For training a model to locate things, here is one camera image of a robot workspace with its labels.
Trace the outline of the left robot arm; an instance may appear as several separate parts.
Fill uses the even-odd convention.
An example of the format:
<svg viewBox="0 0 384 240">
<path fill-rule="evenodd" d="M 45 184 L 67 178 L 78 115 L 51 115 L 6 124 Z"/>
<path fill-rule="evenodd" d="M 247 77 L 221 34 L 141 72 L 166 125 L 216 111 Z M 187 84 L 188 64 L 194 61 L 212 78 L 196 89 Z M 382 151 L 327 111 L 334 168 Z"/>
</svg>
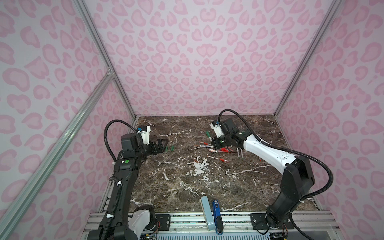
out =
<svg viewBox="0 0 384 240">
<path fill-rule="evenodd" d="M 114 182 L 110 202 L 99 227 L 89 232 L 88 240 L 139 240 L 145 229 L 155 226 L 155 213 L 149 206 L 134 211 L 132 217 L 128 214 L 143 161 L 148 156 L 165 152 L 169 142 L 168 139 L 150 142 L 149 138 L 143 140 L 144 135 L 141 132 L 121 137 L 121 156 L 110 178 Z"/>
</svg>

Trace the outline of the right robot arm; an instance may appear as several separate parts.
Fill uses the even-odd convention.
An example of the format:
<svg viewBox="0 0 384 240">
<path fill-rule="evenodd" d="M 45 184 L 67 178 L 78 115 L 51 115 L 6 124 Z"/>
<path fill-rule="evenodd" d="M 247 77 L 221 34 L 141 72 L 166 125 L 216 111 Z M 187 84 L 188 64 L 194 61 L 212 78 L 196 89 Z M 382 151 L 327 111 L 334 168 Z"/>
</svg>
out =
<svg viewBox="0 0 384 240">
<path fill-rule="evenodd" d="M 216 134 L 211 141 L 215 149 L 229 146 L 240 148 L 258 156 L 282 174 L 280 193 L 267 207 L 262 221 L 271 229 L 280 228 L 315 183 L 310 160 L 277 147 L 268 147 L 267 142 L 250 130 L 240 130 L 231 118 L 222 122 L 213 121 L 210 127 Z"/>
</svg>

